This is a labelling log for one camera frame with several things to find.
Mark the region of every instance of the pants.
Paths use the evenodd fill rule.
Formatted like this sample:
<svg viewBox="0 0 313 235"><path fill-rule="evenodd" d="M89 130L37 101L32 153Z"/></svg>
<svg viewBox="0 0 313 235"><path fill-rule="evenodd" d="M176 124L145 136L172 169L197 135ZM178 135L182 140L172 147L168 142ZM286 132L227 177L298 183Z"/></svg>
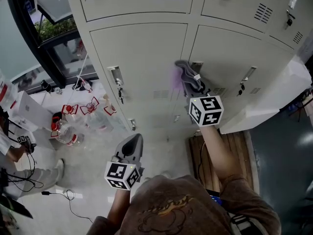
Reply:
<svg viewBox="0 0 313 235"><path fill-rule="evenodd" d="M27 178L31 175L31 171L16 171L13 175L21 178ZM61 171L57 167L52 170L35 169L34 174L30 177L30 179L41 182L43 183L43 185L34 182L36 188L31 189L33 187L33 184L29 181L15 182L16 185L14 185L14 183L12 182L9 182L9 186L4 188L4 192L7 196L17 200L19 197L42 192L53 187L55 183L61 179L61 177ZM8 178L10 180L19 180L18 178L10 176L8 176Z"/></svg>

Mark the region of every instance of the locker lock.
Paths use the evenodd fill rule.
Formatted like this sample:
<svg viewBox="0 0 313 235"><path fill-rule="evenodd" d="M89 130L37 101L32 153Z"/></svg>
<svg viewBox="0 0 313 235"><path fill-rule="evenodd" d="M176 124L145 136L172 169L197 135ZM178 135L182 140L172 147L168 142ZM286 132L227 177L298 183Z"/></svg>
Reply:
<svg viewBox="0 0 313 235"><path fill-rule="evenodd" d="M292 14L290 14L289 10L287 10L287 16L288 16L288 20L287 20L285 29L287 29L289 26L291 26L293 23L292 20L295 19L295 17Z"/></svg>

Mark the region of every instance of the sneaker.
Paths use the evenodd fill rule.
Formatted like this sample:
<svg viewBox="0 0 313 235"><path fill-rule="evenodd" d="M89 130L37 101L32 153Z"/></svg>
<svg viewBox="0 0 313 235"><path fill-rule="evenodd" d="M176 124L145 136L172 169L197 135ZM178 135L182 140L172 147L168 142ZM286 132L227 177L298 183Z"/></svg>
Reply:
<svg viewBox="0 0 313 235"><path fill-rule="evenodd" d="M64 159L59 159L57 165L55 166L55 168L59 170L59 176L57 181L60 181L64 177L64 167L65 167Z"/></svg>

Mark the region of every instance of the plastic bottle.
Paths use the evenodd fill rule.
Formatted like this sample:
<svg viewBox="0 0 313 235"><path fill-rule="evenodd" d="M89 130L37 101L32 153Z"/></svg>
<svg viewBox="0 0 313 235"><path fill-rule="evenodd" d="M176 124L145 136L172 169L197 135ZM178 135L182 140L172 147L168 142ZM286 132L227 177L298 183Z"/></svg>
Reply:
<svg viewBox="0 0 313 235"><path fill-rule="evenodd" d="M90 127L86 123L86 116L78 110L78 104L64 105L62 108L62 114L65 114L67 122L73 126L76 130L87 133L90 131Z"/></svg>
<svg viewBox="0 0 313 235"><path fill-rule="evenodd" d="M98 100L94 97L91 103L81 106L82 113L87 117L87 125L96 131L111 132L113 127L110 124L104 110L99 105Z"/></svg>
<svg viewBox="0 0 313 235"><path fill-rule="evenodd" d="M68 146L80 146L84 135L76 133L75 129L66 121L59 120L51 124L51 129L56 132L56 140Z"/></svg>

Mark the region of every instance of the hand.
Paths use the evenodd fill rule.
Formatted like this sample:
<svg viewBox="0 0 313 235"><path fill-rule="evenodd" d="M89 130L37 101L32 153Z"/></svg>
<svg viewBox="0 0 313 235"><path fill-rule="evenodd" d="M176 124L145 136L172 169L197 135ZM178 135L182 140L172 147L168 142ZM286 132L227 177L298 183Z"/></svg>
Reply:
<svg viewBox="0 0 313 235"><path fill-rule="evenodd" d="M18 149L19 149L19 152L21 153L26 153L28 151L28 148L23 144Z"/></svg>

